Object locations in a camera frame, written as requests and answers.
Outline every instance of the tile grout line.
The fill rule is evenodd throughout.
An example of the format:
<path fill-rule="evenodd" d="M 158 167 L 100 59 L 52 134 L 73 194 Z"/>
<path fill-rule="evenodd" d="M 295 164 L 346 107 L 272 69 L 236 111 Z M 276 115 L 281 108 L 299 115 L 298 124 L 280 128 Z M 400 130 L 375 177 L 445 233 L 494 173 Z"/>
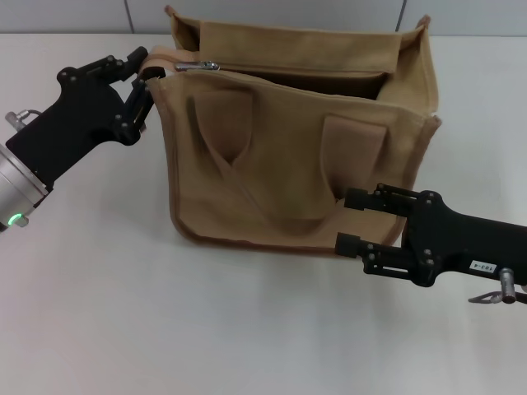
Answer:
<path fill-rule="evenodd" d="M 132 16 L 130 15 L 130 7 L 128 6 L 128 0 L 124 0 L 124 9 L 126 10 L 126 16 L 128 17 L 128 24 L 130 25 L 130 30 L 132 31 L 132 34 L 134 34 L 135 29 L 133 28 Z"/>
<path fill-rule="evenodd" d="M 397 26 L 395 26 L 395 31 L 399 31 L 401 27 L 401 22 L 403 21 L 404 8 L 406 8 L 407 0 L 403 0 L 403 6 L 401 7 L 401 12 L 399 13 L 399 19 L 397 20 Z"/>

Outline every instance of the green led light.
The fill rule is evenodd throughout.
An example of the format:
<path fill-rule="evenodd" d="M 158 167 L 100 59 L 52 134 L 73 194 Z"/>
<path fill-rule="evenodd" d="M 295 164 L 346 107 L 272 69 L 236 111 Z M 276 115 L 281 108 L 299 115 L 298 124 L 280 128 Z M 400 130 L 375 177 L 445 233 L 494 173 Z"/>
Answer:
<path fill-rule="evenodd" d="M 9 221 L 7 222 L 7 224 L 8 224 L 9 226 L 11 226 L 11 225 L 13 225 L 13 224 L 16 222 L 16 220 L 18 220 L 18 219 L 21 218 L 21 217 L 22 217 L 22 214 L 19 212 L 18 214 L 15 214 L 15 215 L 12 216 L 11 218 L 9 218 Z"/>

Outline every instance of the zipper pull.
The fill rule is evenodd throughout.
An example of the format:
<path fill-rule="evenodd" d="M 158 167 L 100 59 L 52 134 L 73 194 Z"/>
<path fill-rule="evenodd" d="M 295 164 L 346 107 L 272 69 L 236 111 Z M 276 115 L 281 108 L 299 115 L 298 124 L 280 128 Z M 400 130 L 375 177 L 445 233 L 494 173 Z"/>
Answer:
<path fill-rule="evenodd" d="M 186 72 L 187 70 L 213 70 L 218 71 L 220 65 L 214 62 L 177 62 L 174 64 L 177 72 Z"/>

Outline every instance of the white label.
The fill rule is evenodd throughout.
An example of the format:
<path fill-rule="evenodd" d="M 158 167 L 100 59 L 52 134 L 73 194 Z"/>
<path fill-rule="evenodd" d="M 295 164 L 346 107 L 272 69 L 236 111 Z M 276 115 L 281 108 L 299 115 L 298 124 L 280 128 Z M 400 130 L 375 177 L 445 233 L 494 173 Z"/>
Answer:
<path fill-rule="evenodd" d="M 480 272 L 494 273 L 496 265 L 491 263 L 472 262 L 470 268 L 473 270 L 479 270 Z"/>

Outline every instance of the metal cylinder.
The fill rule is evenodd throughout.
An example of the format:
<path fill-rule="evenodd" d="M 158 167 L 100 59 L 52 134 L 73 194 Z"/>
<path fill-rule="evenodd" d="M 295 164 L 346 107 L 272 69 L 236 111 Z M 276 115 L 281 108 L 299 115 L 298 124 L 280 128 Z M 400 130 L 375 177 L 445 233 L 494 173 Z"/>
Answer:
<path fill-rule="evenodd" d="M 505 267 L 500 270 L 501 300 L 503 303 L 511 304 L 516 302 L 516 292 L 514 289 L 514 272 Z"/>
<path fill-rule="evenodd" d="M 0 144 L 0 230 L 28 216 L 48 191 L 45 185 Z"/>

